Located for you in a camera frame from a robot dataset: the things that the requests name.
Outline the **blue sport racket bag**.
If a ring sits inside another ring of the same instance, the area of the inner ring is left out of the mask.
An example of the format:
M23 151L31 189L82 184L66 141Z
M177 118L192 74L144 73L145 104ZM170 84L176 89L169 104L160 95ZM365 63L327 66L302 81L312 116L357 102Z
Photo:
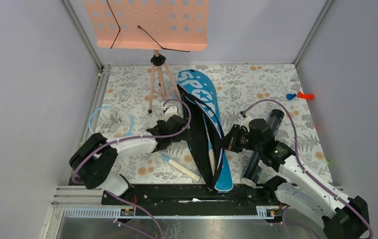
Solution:
M210 191L228 193L233 189L233 180L226 152L220 147L224 133L216 88L207 75L195 69L179 71L176 80L181 98L189 106L184 110L185 117L191 116L187 144L196 167ZM214 176L208 156L208 138L214 150Z

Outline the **light blue racket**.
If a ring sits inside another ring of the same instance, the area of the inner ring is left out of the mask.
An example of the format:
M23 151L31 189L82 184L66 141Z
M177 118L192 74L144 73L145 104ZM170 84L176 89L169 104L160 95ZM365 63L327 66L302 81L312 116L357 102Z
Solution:
M88 120L88 126L92 134L99 132L104 137L119 138L131 135L134 126L134 118L131 113L122 108L104 106L95 110L91 114ZM182 172L184 175L192 179L192 181L196 183L200 181L200 176L170 159L168 156L158 152L155 152L154 154L158 158L164 159L169 165Z
M212 175L214 176L214 174L215 174L215 157L214 157L214 150L213 150L210 138L208 138L208 156L209 156Z

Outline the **black shuttlecock tube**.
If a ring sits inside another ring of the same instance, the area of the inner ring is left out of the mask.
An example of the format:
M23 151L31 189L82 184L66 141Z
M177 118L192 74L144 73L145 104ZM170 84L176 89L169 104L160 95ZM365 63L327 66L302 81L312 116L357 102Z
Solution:
M255 187L262 173L260 166L261 154L275 141L275 136L282 124L284 112L278 109L271 110L268 118L253 119L248 123L249 135L253 138L253 154L241 176L240 181L250 187Z

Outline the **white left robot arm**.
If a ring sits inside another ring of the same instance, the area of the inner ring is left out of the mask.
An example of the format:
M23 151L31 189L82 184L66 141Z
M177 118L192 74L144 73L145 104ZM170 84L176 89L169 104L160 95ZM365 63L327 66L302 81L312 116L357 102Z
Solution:
M174 142L187 140L191 117L173 115L159 120L145 134L124 136L108 140L95 133L75 152L69 161L73 169L72 181L82 183L88 190L100 188L113 194L122 205L132 200L129 183L123 176L112 172L119 158L154 153L166 149Z

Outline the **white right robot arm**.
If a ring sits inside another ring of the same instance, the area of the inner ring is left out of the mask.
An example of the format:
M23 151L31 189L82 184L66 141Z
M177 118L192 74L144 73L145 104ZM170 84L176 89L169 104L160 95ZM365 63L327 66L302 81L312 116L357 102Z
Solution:
M358 239L370 231L366 201L339 191L311 171L285 143L275 140L264 119L253 119L247 127L234 124L220 141L233 152L251 150L279 176L267 182L266 203L284 203L317 223L329 239Z

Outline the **pink tripod stand legs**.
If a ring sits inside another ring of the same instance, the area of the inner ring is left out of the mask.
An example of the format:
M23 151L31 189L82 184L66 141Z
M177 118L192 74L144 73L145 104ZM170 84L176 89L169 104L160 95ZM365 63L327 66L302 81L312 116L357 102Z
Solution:
M151 62L151 80L150 80L150 94L149 94L149 107L148 114L152 113L153 97L154 94L159 95L163 99L167 99L173 92L175 92L179 99L181 99L180 91L178 89L177 81L172 75L169 65L166 61L165 56L160 54L159 50L154 50L153 57L150 59ZM168 77L171 80L172 87L167 91L163 69L166 70ZM160 91L155 90L155 79L158 76L158 85L160 86Z

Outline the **blue clip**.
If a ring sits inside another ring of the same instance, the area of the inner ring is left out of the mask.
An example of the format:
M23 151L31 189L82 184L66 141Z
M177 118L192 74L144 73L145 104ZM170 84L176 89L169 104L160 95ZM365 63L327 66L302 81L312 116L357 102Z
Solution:
M294 98L296 98L297 94L286 94L286 99L288 101L291 101L293 100Z

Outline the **orange clip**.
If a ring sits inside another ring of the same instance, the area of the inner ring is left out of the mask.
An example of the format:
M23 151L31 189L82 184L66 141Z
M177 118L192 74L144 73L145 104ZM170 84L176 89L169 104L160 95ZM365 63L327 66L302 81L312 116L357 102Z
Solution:
M296 95L298 98L305 99L307 101L314 100L315 95L314 94L304 94L302 92L298 92Z

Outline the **pink perforated music stand desk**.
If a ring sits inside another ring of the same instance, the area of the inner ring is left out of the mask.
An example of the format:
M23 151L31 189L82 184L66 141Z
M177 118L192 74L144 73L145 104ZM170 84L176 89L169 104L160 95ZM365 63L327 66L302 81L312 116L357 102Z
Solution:
M85 0L101 48L203 51L208 0Z

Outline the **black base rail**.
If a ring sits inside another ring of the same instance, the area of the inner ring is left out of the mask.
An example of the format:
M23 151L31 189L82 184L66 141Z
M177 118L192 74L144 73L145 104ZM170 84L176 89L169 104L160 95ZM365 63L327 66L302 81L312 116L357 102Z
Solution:
M263 185L236 184L227 193L213 192L203 184L133 184L117 199L104 192L102 205L143 207L155 217L279 217L285 206Z

